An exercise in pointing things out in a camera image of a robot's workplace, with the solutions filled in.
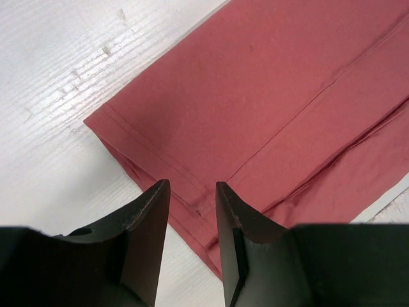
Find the salmon pink t-shirt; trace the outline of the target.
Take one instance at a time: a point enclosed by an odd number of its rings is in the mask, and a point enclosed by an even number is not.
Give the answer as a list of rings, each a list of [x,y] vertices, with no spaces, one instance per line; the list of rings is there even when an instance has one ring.
[[[217,276],[217,182],[276,223],[354,220],[408,173],[407,1],[231,1],[86,118]]]

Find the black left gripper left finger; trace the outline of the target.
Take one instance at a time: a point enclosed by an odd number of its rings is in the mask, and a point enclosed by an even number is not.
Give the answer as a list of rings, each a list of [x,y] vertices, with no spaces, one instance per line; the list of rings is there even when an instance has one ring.
[[[69,235],[1,228],[2,306],[153,306],[170,183]]]

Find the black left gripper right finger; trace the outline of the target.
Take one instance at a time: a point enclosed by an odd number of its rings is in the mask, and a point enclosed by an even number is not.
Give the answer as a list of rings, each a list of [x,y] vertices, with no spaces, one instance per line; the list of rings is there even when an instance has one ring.
[[[406,224],[285,228],[216,185],[226,306],[407,306]]]

